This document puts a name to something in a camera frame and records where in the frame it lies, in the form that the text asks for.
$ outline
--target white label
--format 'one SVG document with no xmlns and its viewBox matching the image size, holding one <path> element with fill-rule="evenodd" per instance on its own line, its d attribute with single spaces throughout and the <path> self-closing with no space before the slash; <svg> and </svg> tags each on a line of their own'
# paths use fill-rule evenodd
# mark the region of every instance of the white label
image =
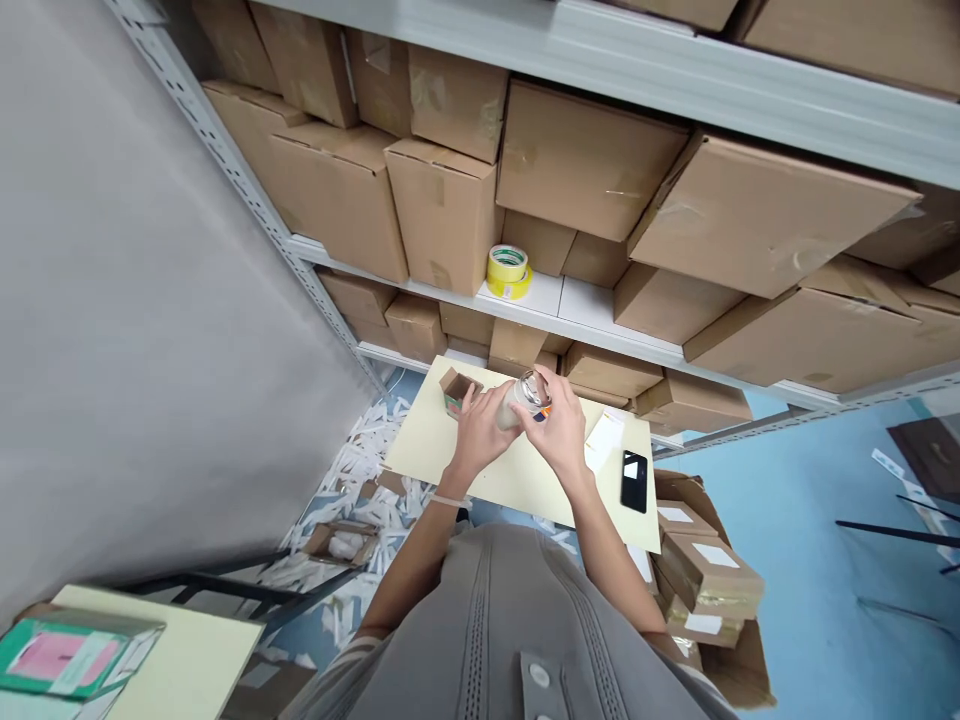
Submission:
<svg viewBox="0 0 960 720">
<path fill-rule="evenodd" d="M 723 618 L 719 615 L 694 615 L 690 613 L 683 626 L 690 632 L 702 632 L 707 635 L 716 635 L 723 625 Z"/>
<path fill-rule="evenodd" d="M 680 508 L 657 508 L 657 512 L 670 522 L 693 522 L 693 518 Z"/>
<path fill-rule="evenodd" d="M 734 568 L 740 567 L 737 565 L 737 561 L 727 555 L 727 551 L 723 548 L 718 548 L 716 545 L 701 545 L 700 543 L 694 543 L 693 546 L 711 565 L 723 565 L 724 567 Z"/>
<path fill-rule="evenodd" d="M 270 678 L 280 672 L 280 668 L 276 665 L 269 665 L 268 663 L 260 663 L 253 670 L 248 672 L 242 678 L 237 685 L 241 687 L 252 687 L 254 690 L 259 690 L 268 682 Z"/>
</svg>

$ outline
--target black smartphone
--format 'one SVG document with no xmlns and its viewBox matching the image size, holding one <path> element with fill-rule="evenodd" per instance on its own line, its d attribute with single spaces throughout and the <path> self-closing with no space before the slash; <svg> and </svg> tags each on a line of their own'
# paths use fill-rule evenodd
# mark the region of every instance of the black smartphone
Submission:
<svg viewBox="0 0 960 720">
<path fill-rule="evenodd" d="M 623 451 L 620 504 L 637 512 L 647 512 L 647 459 L 629 450 Z"/>
</svg>

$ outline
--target packaging material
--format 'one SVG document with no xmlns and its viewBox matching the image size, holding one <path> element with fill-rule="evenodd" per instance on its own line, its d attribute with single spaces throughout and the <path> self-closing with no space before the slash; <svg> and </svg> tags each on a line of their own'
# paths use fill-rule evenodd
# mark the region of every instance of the packaging material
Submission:
<svg viewBox="0 0 960 720">
<path fill-rule="evenodd" d="M 740 388 L 663 369 L 663 380 L 637 396 L 633 411 L 641 420 L 702 433 L 753 420 Z"/>
<path fill-rule="evenodd" d="M 756 618 L 763 578 L 719 537 L 664 533 L 655 562 L 690 612 Z"/>
<path fill-rule="evenodd" d="M 490 345 L 493 340 L 493 322 L 492 315 L 479 310 L 440 303 L 440 323 L 448 335 L 456 335 L 480 345 Z"/>
<path fill-rule="evenodd" d="M 495 163 L 508 77 L 504 68 L 411 45 L 413 134 Z"/>
<path fill-rule="evenodd" d="M 193 0 L 193 14 L 231 80 L 280 94 L 246 0 Z"/>
<path fill-rule="evenodd" d="M 637 262 L 775 298 L 920 197 L 698 131 L 628 247 Z"/>
<path fill-rule="evenodd" d="M 923 199 L 847 250 L 861 260 L 906 270 L 936 252 L 960 243 L 960 192 L 917 183 Z"/>
<path fill-rule="evenodd" d="M 563 263 L 576 235 L 577 231 L 573 228 L 507 210 L 500 242 L 514 245 L 527 253 L 530 267 L 535 272 L 557 277 L 563 273 Z"/>
<path fill-rule="evenodd" d="M 473 297 L 503 222 L 496 166 L 420 140 L 400 140 L 386 157 L 410 277 Z"/>
<path fill-rule="evenodd" d="M 513 80 L 497 203 L 622 242 L 687 136 L 610 105 Z"/>
<path fill-rule="evenodd" d="M 659 365 L 575 342 L 563 358 L 563 375 L 573 385 L 631 398 L 663 379 Z"/>
<path fill-rule="evenodd" d="M 745 43 L 910 90 L 960 98 L 951 0 L 753 0 Z"/>
<path fill-rule="evenodd" d="M 432 363 L 447 350 L 447 336 L 440 329 L 440 309 L 435 300 L 403 295 L 384 313 L 400 354 Z"/>
<path fill-rule="evenodd" d="M 657 500 L 657 521 L 660 523 L 661 538 L 668 532 L 717 537 L 713 526 L 680 500 Z"/>
<path fill-rule="evenodd" d="M 920 323 L 879 270 L 838 256 L 775 300 L 747 298 L 683 355 L 761 386 L 793 380 L 843 393 L 897 377 Z"/>
<path fill-rule="evenodd" d="M 334 556 L 330 552 L 330 542 L 334 539 L 335 533 L 353 533 L 362 535 L 365 540 L 360 545 L 360 549 L 350 559 L 343 559 Z M 355 520 L 338 520 L 330 523 L 317 523 L 307 544 L 303 546 L 303 552 L 314 560 L 330 563 L 332 565 L 347 565 L 348 567 L 361 567 L 367 564 L 370 556 L 379 542 L 376 525 L 357 522 Z"/>
<path fill-rule="evenodd" d="M 283 99 L 339 128 L 360 122 L 340 27 L 256 2 L 250 8 Z"/>
<path fill-rule="evenodd" d="M 409 275 L 383 155 L 393 138 L 369 126 L 323 123 L 270 138 L 283 166 L 274 198 L 293 232 L 323 243 L 330 257 L 404 283 Z"/>
<path fill-rule="evenodd" d="M 366 278 L 334 275 L 317 268 L 317 277 L 341 313 L 372 325 L 387 326 L 383 312 L 397 296 L 397 289 Z"/>
<path fill-rule="evenodd" d="M 463 410 L 463 399 L 467 396 L 467 390 L 474 388 L 473 396 L 477 397 L 483 392 L 483 383 L 458 373 L 450 368 L 440 378 L 440 389 L 443 391 L 443 404 L 447 409 L 447 415 L 454 420 L 460 419 L 460 412 Z"/>
<path fill-rule="evenodd" d="M 276 203 L 281 169 L 270 136 L 308 122 L 306 113 L 276 95 L 226 80 L 208 80 L 203 90 L 263 189 Z"/>
<path fill-rule="evenodd" d="M 247 661 L 220 718 L 293 720 L 301 717 L 312 698 L 316 678 L 316 670 L 255 654 Z"/>
<path fill-rule="evenodd" d="M 682 345 L 745 297 L 739 290 L 631 262 L 613 291 L 613 321 Z"/>
<path fill-rule="evenodd" d="M 398 138 L 412 137 L 407 44 L 344 28 L 360 119 Z"/>
<path fill-rule="evenodd" d="M 94 700 L 126 685 L 164 627 L 160 621 L 72 608 L 24 618 L 0 638 L 0 689 Z M 72 712 L 74 705 L 63 707 Z"/>
<path fill-rule="evenodd" d="M 490 357 L 530 369 L 537 361 L 537 355 L 543 349 L 543 343 L 548 334 L 546 330 L 537 330 L 511 320 L 497 318 L 493 323 Z"/>
<path fill-rule="evenodd" d="M 632 264 L 623 243 L 578 232 L 563 263 L 563 274 L 592 285 L 612 288 Z"/>
</svg>

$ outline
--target white shelf board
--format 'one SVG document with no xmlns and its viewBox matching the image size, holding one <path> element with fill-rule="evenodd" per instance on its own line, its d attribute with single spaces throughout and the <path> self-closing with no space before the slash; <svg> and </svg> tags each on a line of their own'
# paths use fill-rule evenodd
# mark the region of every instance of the white shelf board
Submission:
<svg viewBox="0 0 960 720">
<path fill-rule="evenodd" d="M 960 105 L 589 0 L 268 0 L 362 30 L 960 189 Z"/>
</svg>

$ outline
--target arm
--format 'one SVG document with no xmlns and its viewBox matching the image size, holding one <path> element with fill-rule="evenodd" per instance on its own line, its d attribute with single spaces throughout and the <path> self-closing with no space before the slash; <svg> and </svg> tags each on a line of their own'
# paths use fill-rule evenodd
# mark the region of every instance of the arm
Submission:
<svg viewBox="0 0 960 720">
<path fill-rule="evenodd" d="M 473 397 L 474 386 L 467 390 L 457 427 L 457 448 L 437 486 L 438 496 L 462 501 L 480 471 L 520 435 L 521 428 L 502 431 L 496 423 L 497 408 L 512 384 L 511 380 L 477 398 Z M 383 576 L 356 637 L 385 638 L 437 586 L 456 520 L 457 508 L 427 503 Z"/>
</svg>

